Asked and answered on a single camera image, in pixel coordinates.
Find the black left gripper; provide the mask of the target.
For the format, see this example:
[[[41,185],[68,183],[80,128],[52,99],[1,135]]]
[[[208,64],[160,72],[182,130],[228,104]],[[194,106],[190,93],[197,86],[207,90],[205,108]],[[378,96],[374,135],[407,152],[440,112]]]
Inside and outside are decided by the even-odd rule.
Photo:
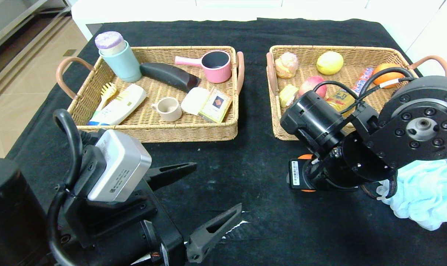
[[[186,162],[150,168],[124,203],[108,208],[98,222],[97,266],[182,266],[201,263],[222,237],[241,222],[242,203],[183,236],[154,194],[197,170]]]

